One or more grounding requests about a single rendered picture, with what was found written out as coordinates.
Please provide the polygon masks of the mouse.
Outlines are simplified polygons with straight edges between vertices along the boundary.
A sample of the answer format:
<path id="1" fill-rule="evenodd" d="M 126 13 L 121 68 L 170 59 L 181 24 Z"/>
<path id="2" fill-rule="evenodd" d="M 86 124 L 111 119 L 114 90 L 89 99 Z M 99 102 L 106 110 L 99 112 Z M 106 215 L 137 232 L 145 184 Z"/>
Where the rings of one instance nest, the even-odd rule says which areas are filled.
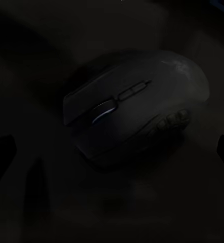
<path id="1" fill-rule="evenodd" d="M 87 159 L 110 166 L 184 130 L 209 93 L 190 59 L 168 50 L 130 53 L 63 99 L 64 125 Z"/>

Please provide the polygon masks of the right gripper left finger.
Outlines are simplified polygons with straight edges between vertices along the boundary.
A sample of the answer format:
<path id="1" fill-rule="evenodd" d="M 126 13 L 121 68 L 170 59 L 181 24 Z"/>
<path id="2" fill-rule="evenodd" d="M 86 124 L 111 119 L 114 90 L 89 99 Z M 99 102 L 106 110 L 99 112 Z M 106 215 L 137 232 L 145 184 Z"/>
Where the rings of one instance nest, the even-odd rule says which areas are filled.
<path id="1" fill-rule="evenodd" d="M 17 154 L 16 143 L 12 135 L 0 137 L 0 180 Z"/>

